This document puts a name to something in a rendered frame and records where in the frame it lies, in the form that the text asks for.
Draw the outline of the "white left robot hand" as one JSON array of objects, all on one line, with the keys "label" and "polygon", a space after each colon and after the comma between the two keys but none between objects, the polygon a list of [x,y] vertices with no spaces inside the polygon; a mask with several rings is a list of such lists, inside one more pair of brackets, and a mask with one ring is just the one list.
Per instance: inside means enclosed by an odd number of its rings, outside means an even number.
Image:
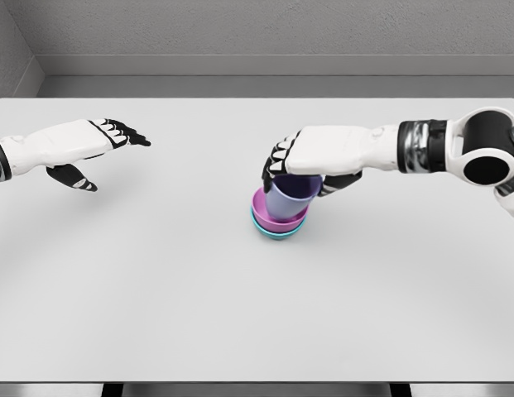
[{"label": "white left robot hand", "polygon": [[41,131],[46,173],[72,189],[95,192],[98,187],[74,166],[78,160],[100,157],[123,146],[149,146],[137,130],[118,120],[103,118],[67,122]]}]

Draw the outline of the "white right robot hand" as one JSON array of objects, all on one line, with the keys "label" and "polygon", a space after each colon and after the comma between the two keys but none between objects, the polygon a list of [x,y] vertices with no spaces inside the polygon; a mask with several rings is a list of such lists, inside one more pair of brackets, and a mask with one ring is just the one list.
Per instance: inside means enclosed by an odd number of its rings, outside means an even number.
[{"label": "white right robot hand", "polygon": [[367,128],[307,126],[276,143],[262,170],[264,191],[283,175],[321,176],[318,195],[324,197],[363,176],[362,139]]}]

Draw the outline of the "lavender cup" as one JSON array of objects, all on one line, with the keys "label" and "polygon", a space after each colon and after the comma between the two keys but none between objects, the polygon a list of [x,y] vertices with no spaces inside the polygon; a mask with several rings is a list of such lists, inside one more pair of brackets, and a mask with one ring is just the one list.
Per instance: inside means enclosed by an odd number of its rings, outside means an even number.
[{"label": "lavender cup", "polygon": [[277,220],[293,218],[307,208],[322,186],[320,175],[279,175],[266,193],[268,214]]}]

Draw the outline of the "pink bowl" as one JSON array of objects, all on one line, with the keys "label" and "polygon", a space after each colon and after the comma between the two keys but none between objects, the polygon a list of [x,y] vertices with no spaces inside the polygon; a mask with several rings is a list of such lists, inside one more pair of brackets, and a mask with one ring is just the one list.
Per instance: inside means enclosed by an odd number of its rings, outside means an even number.
[{"label": "pink bowl", "polygon": [[267,211],[266,206],[266,194],[263,188],[256,190],[252,196],[252,217],[253,221],[263,231],[271,234],[287,234],[298,229],[308,212],[309,207],[305,207],[302,211],[297,213],[295,216],[287,219],[275,219]]}]

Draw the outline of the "teal bowl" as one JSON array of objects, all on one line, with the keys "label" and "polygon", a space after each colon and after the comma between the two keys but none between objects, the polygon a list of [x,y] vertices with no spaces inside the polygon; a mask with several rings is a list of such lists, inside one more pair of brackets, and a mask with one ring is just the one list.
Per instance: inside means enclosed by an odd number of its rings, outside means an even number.
[{"label": "teal bowl", "polygon": [[305,208],[293,218],[286,222],[272,221],[267,212],[259,213],[254,207],[251,207],[251,219],[255,228],[266,237],[272,240],[284,240],[297,233],[305,223],[308,208]]}]

